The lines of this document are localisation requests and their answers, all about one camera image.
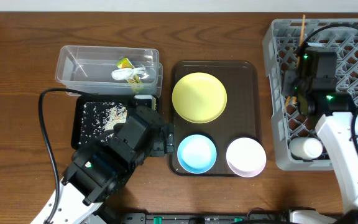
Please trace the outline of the blue bowl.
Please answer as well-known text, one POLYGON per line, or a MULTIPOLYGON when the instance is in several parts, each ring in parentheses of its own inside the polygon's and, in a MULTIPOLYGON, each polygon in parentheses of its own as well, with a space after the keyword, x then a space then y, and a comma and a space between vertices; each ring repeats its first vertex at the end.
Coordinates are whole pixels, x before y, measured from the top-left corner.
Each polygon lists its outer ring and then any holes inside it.
POLYGON ((182 168, 191 174, 209 171, 217 159, 217 149, 210 138, 193 134, 182 140, 177 149, 177 159, 182 168))

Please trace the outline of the white wrapper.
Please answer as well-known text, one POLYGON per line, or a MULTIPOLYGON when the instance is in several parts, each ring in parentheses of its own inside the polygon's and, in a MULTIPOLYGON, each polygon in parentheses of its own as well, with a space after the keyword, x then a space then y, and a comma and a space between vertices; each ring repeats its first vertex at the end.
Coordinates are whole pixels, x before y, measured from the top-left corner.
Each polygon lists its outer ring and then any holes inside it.
POLYGON ((145 67, 119 68, 111 72, 114 80, 141 80, 149 77, 145 67))

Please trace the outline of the wooden chopstick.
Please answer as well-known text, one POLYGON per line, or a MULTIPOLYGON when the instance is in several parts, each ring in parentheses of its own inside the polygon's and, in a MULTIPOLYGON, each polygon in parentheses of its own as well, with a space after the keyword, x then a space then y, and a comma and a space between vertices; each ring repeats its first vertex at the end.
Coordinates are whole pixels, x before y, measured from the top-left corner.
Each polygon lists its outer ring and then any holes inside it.
MULTIPOLYGON (((306 15, 303 14, 302 23, 301 23, 300 41, 299 41, 299 45, 298 45, 299 47, 301 47, 301 45, 303 43, 304 36, 305 36, 305 22, 306 22, 306 15)), ((300 64, 300 57, 298 57, 298 61, 296 63, 296 68, 299 67, 299 64, 300 64)), ((292 103, 295 104, 296 101, 297 101, 297 98, 294 96, 292 99, 292 103)))
POLYGON ((286 102, 285 102, 285 108, 287 108, 289 102, 291 101, 291 97, 288 96, 287 99, 286 99, 286 102))

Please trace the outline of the yellow plate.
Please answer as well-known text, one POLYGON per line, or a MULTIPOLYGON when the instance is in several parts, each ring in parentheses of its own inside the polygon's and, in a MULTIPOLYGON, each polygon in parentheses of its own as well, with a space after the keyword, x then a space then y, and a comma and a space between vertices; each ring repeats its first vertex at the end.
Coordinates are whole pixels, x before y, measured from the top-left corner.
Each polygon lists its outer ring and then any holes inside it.
POLYGON ((222 82, 203 72, 190 73, 176 82, 172 104, 177 114, 191 123, 208 123, 226 108, 227 92, 222 82))

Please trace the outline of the rice leftovers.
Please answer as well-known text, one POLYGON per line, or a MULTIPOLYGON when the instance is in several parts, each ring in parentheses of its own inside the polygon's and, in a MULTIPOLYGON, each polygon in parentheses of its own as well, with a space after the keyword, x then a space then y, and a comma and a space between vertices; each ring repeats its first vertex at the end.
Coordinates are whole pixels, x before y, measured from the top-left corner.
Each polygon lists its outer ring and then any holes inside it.
POLYGON ((84 104, 78 144, 85 145, 115 124, 126 122, 127 108, 115 102, 87 102, 84 104))

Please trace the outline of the white cup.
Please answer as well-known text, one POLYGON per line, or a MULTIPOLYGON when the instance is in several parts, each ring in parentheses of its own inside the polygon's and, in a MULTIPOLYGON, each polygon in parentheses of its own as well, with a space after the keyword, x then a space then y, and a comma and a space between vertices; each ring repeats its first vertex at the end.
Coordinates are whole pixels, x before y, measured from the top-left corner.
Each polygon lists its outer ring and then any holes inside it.
POLYGON ((315 138, 295 138, 288 148, 296 158, 306 161, 318 158, 323 152, 323 145, 315 138))

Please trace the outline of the orange green snack wrapper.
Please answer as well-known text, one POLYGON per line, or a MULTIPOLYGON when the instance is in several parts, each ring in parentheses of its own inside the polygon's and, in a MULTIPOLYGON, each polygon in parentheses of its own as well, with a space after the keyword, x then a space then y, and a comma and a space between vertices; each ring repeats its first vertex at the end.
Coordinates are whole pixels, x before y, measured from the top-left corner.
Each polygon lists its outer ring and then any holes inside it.
MULTIPOLYGON (((136 68, 133 66, 133 64, 130 62, 128 58, 123 58, 116 64, 117 69, 119 68, 136 68)), ((142 83, 141 80, 126 80, 128 83, 142 83)))

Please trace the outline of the pink white bowl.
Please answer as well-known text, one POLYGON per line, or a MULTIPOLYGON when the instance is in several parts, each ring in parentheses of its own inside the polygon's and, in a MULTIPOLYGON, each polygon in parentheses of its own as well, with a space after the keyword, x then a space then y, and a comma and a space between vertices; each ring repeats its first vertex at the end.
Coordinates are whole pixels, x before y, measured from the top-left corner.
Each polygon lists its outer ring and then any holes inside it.
POLYGON ((227 147, 226 162, 235 174, 245 178, 259 175, 267 157, 262 145, 252 138, 237 138, 227 147))

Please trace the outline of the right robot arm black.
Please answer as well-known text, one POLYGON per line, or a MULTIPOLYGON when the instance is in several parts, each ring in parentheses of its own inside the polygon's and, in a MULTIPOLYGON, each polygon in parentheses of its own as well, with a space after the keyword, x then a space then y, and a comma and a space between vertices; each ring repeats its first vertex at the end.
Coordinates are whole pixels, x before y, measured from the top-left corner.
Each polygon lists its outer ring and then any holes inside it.
POLYGON ((297 68, 285 72, 282 95, 295 97, 298 111, 314 122, 330 156, 344 214, 334 219, 315 210, 293 210, 289 222, 358 223, 358 103, 336 91, 336 52, 310 46, 311 37, 302 36, 297 68))

